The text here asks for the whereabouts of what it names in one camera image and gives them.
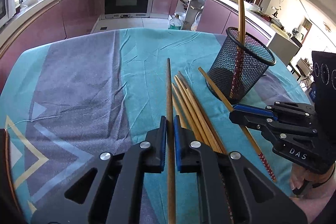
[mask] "wooden chopstick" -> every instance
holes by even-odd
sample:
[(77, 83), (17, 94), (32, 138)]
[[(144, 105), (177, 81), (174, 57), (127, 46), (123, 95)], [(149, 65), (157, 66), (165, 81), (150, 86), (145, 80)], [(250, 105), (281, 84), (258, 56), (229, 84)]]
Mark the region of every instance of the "wooden chopstick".
[(176, 224), (175, 144), (170, 59), (167, 59), (168, 222)]
[(180, 71), (178, 72), (178, 76), (179, 76), (179, 79), (180, 79), (180, 80), (182, 81), (182, 83), (184, 84), (184, 86), (185, 86), (187, 89), (190, 90), (191, 95), (194, 97), (194, 99), (195, 99), (195, 101), (196, 101), (196, 103), (197, 103), (197, 106), (198, 106), (199, 110), (200, 110), (201, 113), (202, 113), (202, 116), (204, 117), (204, 119), (205, 119), (205, 121), (206, 121), (208, 127), (210, 128), (210, 131), (211, 131), (212, 135), (214, 136), (214, 138), (215, 138), (217, 144), (219, 145), (219, 148), (220, 148), (221, 152), (222, 152), (223, 154), (227, 155), (227, 150), (226, 150), (226, 148), (224, 147), (221, 138), (219, 137), (217, 131), (216, 131), (215, 128), (213, 127), (213, 125), (212, 125), (212, 123), (211, 123), (211, 121), (210, 121), (208, 115), (206, 114), (204, 108), (202, 107), (201, 103), (199, 102), (199, 100), (197, 99), (197, 97), (195, 96), (195, 94), (193, 93), (193, 90), (190, 88), (188, 82), (186, 81), (186, 79), (184, 78), (183, 74), (182, 74)]
[[(220, 91), (220, 89), (216, 86), (216, 84), (211, 80), (211, 78), (205, 73), (205, 71), (199, 67), (198, 70), (202, 73), (202, 75), (204, 76), (204, 78), (206, 79), (206, 81), (209, 83), (209, 85), (213, 88), (213, 90), (215, 91), (215, 93), (217, 94), (217, 96), (221, 99), (221, 101), (223, 102), (223, 104), (226, 106), (226, 108), (228, 109), (229, 112), (232, 112), (234, 109), (232, 107), (232, 105), (230, 104), (230, 102), (226, 99), (226, 97), (224, 96), (224, 94)], [(241, 130), (243, 131), (243, 133), (245, 134), (245, 136), (248, 138), (248, 140), (250, 141), (252, 147), (254, 148), (254, 150), (256, 151), (256, 153), (258, 154), (259, 158), (261, 159), (261, 161), (263, 162), (268, 174), (270, 175), (270, 177), (272, 178), (272, 180), (275, 182), (277, 179), (275, 178), (275, 175), (270, 167), (270, 165), (268, 164), (263, 152), (261, 151), (259, 145), (257, 144), (257, 142), (254, 140), (253, 136), (251, 135), (250, 131), (247, 129), (246, 126), (239, 126), (241, 128)]]
[(211, 146), (212, 150), (215, 151), (215, 152), (218, 152), (218, 153), (222, 153), (221, 149), (219, 148), (219, 145), (217, 144), (215, 138), (213, 137), (213, 135), (211, 133), (211, 130), (210, 130), (208, 124), (206, 123), (206, 121), (205, 121), (200, 109), (198, 108), (197, 103), (196, 103), (196, 101), (195, 101), (194, 97), (192, 96), (189, 89), (187, 89), (187, 94), (189, 94), (190, 103), (191, 103), (191, 105), (193, 106), (193, 108), (196, 112), (196, 115), (197, 115), (197, 117), (198, 117), (198, 119), (199, 119), (199, 121), (200, 121), (200, 123), (203, 127), (203, 130), (204, 130), (204, 132), (205, 132), (205, 134), (206, 134), (206, 136), (209, 140), (209, 143), (210, 143), (210, 146)]
[(173, 107), (175, 108), (175, 111), (176, 111), (177, 115), (179, 115), (179, 117), (180, 117), (181, 127), (188, 128), (188, 126), (187, 126), (187, 124), (184, 120), (184, 117), (182, 115), (181, 109), (179, 108), (179, 105), (177, 104), (174, 96), (173, 96)]
[(245, 7), (244, 0), (238, 0), (239, 13), (239, 27), (238, 27), (238, 41), (245, 44)]
[(197, 127), (197, 129), (198, 129), (198, 131), (199, 131), (199, 133), (200, 133), (200, 135), (201, 135), (201, 137), (203, 139), (203, 142), (206, 145), (210, 146), (210, 143), (209, 143), (209, 140), (207, 138), (207, 135), (205, 135), (205, 132), (203, 130), (203, 127), (202, 127), (200, 121), (198, 120), (196, 112), (195, 112), (193, 106), (191, 105), (191, 103), (190, 103), (190, 101), (189, 101), (189, 99), (187, 97), (186, 91), (184, 90), (185, 88), (181, 84), (181, 82), (180, 82), (180, 80), (179, 80), (178, 77), (175, 76), (174, 79), (175, 79), (175, 82), (176, 82), (176, 84), (177, 84), (180, 92), (181, 92), (182, 98), (183, 98), (185, 104), (187, 105), (187, 108), (188, 108), (188, 110), (189, 110), (189, 112), (190, 112), (190, 114), (191, 114), (191, 116), (192, 116), (192, 118), (193, 118), (193, 120), (194, 120), (194, 122), (196, 124), (196, 127)]
[(194, 132), (196, 140), (198, 140), (199, 142), (203, 142), (203, 139), (202, 139), (202, 137), (201, 137), (201, 135), (200, 135), (197, 127), (196, 127), (196, 124), (195, 124), (193, 118), (191, 117), (191, 115), (189, 113), (189, 110), (188, 110), (188, 108), (187, 108), (187, 106), (186, 106), (186, 104), (185, 104), (185, 102), (184, 102), (184, 100), (182, 98), (182, 95), (180, 94), (179, 90), (174, 85), (174, 83), (172, 83), (172, 87), (173, 87), (173, 90), (174, 90), (174, 92), (175, 92), (175, 94), (177, 96), (177, 99), (178, 99), (178, 101), (179, 101), (179, 103), (180, 103), (180, 105), (182, 107), (184, 115), (185, 115), (185, 117), (186, 117), (186, 119), (187, 119), (187, 121), (188, 121), (188, 123), (189, 123), (189, 125), (191, 127), (191, 130)]

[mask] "utensil holder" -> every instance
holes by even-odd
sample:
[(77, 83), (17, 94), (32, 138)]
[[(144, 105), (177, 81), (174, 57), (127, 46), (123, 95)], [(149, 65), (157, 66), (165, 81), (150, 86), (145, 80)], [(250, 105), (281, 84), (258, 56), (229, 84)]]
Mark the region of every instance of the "utensil holder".
[[(246, 33), (245, 45), (238, 39), (238, 29), (226, 29), (226, 40), (221, 47), (208, 75), (228, 98), (236, 104), (249, 92), (276, 60), (272, 52), (254, 36)], [(216, 93), (207, 83), (216, 97)]]

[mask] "wrist strap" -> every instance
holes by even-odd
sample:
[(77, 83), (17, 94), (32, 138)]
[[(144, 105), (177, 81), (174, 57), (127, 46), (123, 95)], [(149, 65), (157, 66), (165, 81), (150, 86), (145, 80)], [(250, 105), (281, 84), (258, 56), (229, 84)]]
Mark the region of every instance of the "wrist strap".
[(323, 184), (327, 183), (327, 182), (332, 178), (332, 176), (334, 175), (334, 173), (335, 173), (335, 169), (336, 169), (336, 164), (334, 164), (334, 170), (333, 170), (333, 172), (331, 173), (330, 177), (329, 177), (325, 182), (322, 182), (322, 183), (315, 183), (315, 184), (312, 185), (312, 187), (313, 187), (313, 188), (317, 188), (317, 187), (320, 187), (320, 186), (322, 186)]

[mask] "green label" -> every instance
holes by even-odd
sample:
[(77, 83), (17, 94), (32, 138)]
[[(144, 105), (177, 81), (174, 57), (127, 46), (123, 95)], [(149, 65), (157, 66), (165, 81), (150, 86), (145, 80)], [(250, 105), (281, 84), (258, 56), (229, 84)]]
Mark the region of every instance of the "green label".
[(181, 29), (181, 26), (173, 26), (173, 25), (170, 25), (168, 30), (180, 30)]

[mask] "blue tablecloth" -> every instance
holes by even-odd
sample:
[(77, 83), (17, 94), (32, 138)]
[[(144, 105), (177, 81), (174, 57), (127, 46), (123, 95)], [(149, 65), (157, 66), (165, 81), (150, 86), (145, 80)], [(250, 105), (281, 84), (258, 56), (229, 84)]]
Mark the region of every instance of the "blue tablecloth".
[[(228, 111), (197, 68), (209, 70), (225, 36), (190, 31), (125, 29), (76, 37), (24, 52), (0, 96), (0, 126), (11, 137), (12, 176), (25, 217), (52, 198), (101, 152), (125, 152), (166, 114), (166, 59), (189, 81), (228, 151), (240, 151), (269, 177)], [(241, 103), (309, 103), (277, 58)], [(251, 132), (290, 194), (291, 163)], [(146, 174), (141, 223), (167, 223), (167, 168)], [(199, 223), (195, 174), (176, 174), (177, 223)]]

